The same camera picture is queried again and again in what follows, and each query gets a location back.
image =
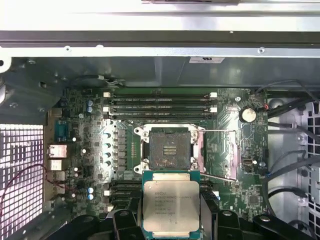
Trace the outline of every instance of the sticker label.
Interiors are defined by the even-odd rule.
[[[220,64],[225,59],[225,57],[190,57],[190,64]]]

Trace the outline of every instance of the mounting hole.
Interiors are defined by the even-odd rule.
[[[135,234],[130,234],[129,239],[132,239],[132,240],[137,239],[137,236]]]
[[[127,211],[122,211],[122,212],[120,212],[120,216],[121,217],[125,217],[125,216],[127,216],[128,215],[128,212]]]
[[[70,47],[70,46],[65,46],[64,49],[65,49],[67,52],[71,52],[71,47]]]
[[[47,84],[44,81],[39,82],[39,87],[42,89],[46,89],[47,88]]]

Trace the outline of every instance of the black cable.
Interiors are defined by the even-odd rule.
[[[315,231],[312,229],[312,227],[310,227],[310,226],[309,226],[308,224],[306,224],[304,221],[301,221],[301,220],[296,219],[296,220],[292,220],[292,221],[288,222],[288,224],[291,225],[291,226],[294,226],[294,225],[296,225],[296,224],[301,224],[301,225],[303,225],[306,229],[309,230],[310,235],[311,235],[311,237],[312,237],[313,239],[316,239],[316,240],[318,239],[318,238],[317,238],[317,235],[315,234]]]
[[[272,196],[278,194],[278,193],[284,193],[284,192],[290,192],[293,193],[294,195],[300,197],[300,198],[307,198],[307,194],[305,191],[301,190],[300,188],[297,187],[284,187],[284,188],[279,188],[276,189],[268,194],[268,198],[271,198]]]
[[[287,129],[293,129],[293,124],[290,123],[276,123],[272,121],[268,121],[268,125],[272,127],[277,127],[277,128],[287,128]],[[308,137],[312,138],[316,142],[320,143],[320,137],[315,135],[313,132],[308,131],[307,129],[303,128],[302,126],[297,125],[296,129],[299,130],[300,132],[305,133],[308,135]]]
[[[320,103],[319,99],[312,93],[310,92],[306,86],[299,80],[295,80],[295,79],[290,79],[290,80],[281,80],[281,81],[275,81],[275,82],[271,82],[265,86],[259,87],[256,91],[255,91],[255,95],[257,95],[259,92],[261,92],[263,89],[269,88],[273,85],[276,84],[285,84],[285,83],[297,83],[301,86],[301,88],[316,102],[316,103]]]
[[[270,167],[269,172],[272,173],[275,169],[275,166],[280,163],[282,159],[285,157],[291,155],[291,154],[302,154],[302,159],[305,160],[305,156],[307,154],[306,150],[293,150],[293,151],[287,151],[286,153],[282,154],[276,161],[274,161],[273,165]]]
[[[288,102],[282,106],[278,106],[274,109],[269,110],[267,112],[268,119],[280,116],[282,114],[285,114],[293,109],[296,109],[298,107],[301,107],[301,106],[308,104],[308,103],[311,103],[313,101],[314,100],[310,97],[309,98],[299,98],[299,99],[293,100],[293,101]]]
[[[273,210],[273,208],[270,204],[269,198],[268,198],[268,182],[283,175],[283,174],[289,173],[293,170],[299,169],[299,168],[304,167],[306,165],[312,165],[312,164],[317,164],[317,163],[320,163],[320,155],[313,155],[304,161],[298,161],[298,162],[292,163],[288,166],[285,166],[285,167],[279,169],[278,171],[276,171],[275,173],[270,174],[269,176],[267,176],[265,179],[262,180],[263,199],[264,199],[265,204],[267,205],[271,215],[276,216],[275,211]]]

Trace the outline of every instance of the cable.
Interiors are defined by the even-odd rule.
[[[300,99],[296,99],[296,100],[293,100],[291,102],[288,102],[282,106],[278,106],[272,110],[269,110],[267,112],[268,114],[268,119],[271,119],[271,118],[274,118],[274,117],[277,117],[277,116],[280,116],[282,114],[285,114],[295,108],[298,108],[298,107],[301,107],[307,103],[311,103],[313,102],[314,100],[312,98],[300,98]]]
[[[6,192],[8,190],[8,188],[12,185],[12,183],[14,182],[14,180],[18,179],[20,177],[20,175],[22,175],[26,170],[28,169],[32,169],[34,167],[42,167],[43,170],[44,170],[44,180],[47,181],[48,183],[52,184],[52,185],[55,185],[59,188],[62,188],[62,189],[67,189],[66,187],[64,186],[61,186],[53,181],[50,181],[48,180],[48,169],[43,165],[43,164],[40,164],[40,163],[37,163],[37,164],[34,164],[34,165],[31,165],[31,166],[28,166],[22,170],[20,170],[13,178],[11,178],[11,180],[8,182],[8,184],[5,186],[4,188],[4,191],[3,191],[3,194],[1,196],[1,200],[0,200],[0,220],[2,218],[2,211],[3,211],[3,204],[4,204],[4,200],[5,200],[5,197],[6,197]]]
[[[319,99],[312,93],[310,92],[306,86],[299,80],[295,80],[295,79],[291,79],[291,80],[281,80],[281,81],[275,81],[275,82],[271,82],[265,86],[261,86],[257,89],[257,91],[255,91],[255,95],[257,95],[259,92],[261,92],[263,89],[267,89],[273,85],[276,84],[285,84],[285,83],[297,83],[301,86],[301,88],[316,102],[316,103],[320,103]]]
[[[284,193],[284,192],[289,192],[293,193],[294,195],[300,197],[300,198],[307,198],[307,194],[305,191],[301,190],[300,188],[297,187],[284,187],[284,188],[279,188],[276,189],[268,194],[268,198],[271,198],[272,196],[278,194],[278,193]]]
[[[268,121],[268,125],[272,126],[272,127],[277,127],[277,128],[294,129],[294,125],[290,124],[290,123],[276,123],[276,122]],[[306,135],[308,135],[308,137],[312,138],[316,142],[320,143],[320,137],[315,135],[313,132],[310,132],[307,129],[305,129],[299,125],[296,126],[296,129],[298,129],[300,132],[305,133]]]
[[[268,198],[268,182],[283,175],[283,174],[286,174],[286,173],[289,173],[293,170],[299,169],[303,166],[317,164],[317,163],[320,163],[320,155],[313,155],[304,161],[298,161],[298,162],[292,163],[288,166],[285,166],[285,167],[279,169],[278,171],[276,171],[275,173],[270,174],[269,177],[266,177],[265,179],[262,180],[263,199],[264,199],[265,204],[267,205],[271,215],[276,216],[275,211],[273,210],[273,208],[270,204],[269,198]]]
[[[275,166],[278,163],[280,163],[280,161],[282,159],[284,159],[285,157],[287,157],[287,156],[289,156],[291,154],[302,154],[302,159],[304,160],[307,152],[306,152],[306,150],[293,150],[293,151],[288,151],[288,152],[282,154],[277,160],[274,161],[273,165],[270,167],[269,172],[272,173],[274,171],[274,169],[275,169]]]
[[[301,220],[296,219],[296,220],[292,220],[292,221],[288,222],[288,224],[291,225],[291,226],[294,226],[294,225],[296,225],[296,224],[301,224],[301,225],[303,225],[306,229],[309,230],[310,235],[311,235],[311,237],[312,237],[313,239],[316,239],[316,240],[318,239],[318,238],[317,238],[317,235],[315,234],[315,231],[312,229],[312,227],[309,226],[308,224],[306,224],[304,221],[301,221]]]

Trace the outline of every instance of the green circuit board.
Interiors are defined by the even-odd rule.
[[[74,167],[83,169],[81,175],[71,179],[75,188],[81,187],[70,201],[74,214],[101,215],[112,208],[126,207],[130,189],[137,191],[141,187],[136,184],[141,175],[134,169],[142,155],[148,153],[142,152],[141,136],[135,129],[146,124],[167,124],[161,131],[171,134],[184,131],[172,124],[204,129],[200,152],[205,173],[236,179],[228,182],[202,177],[202,181],[214,183],[220,208],[249,220],[262,214],[266,206],[261,179],[268,169],[268,117],[263,108],[266,102],[266,92],[257,95],[244,88],[67,90],[61,121],[66,122],[66,140],[71,142],[69,176]],[[244,123],[239,120],[239,112],[247,107],[256,110],[256,118]],[[114,181],[127,181],[127,189],[116,185],[118,195],[106,194]],[[88,199],[88,187],[94,188],[94,199]]]

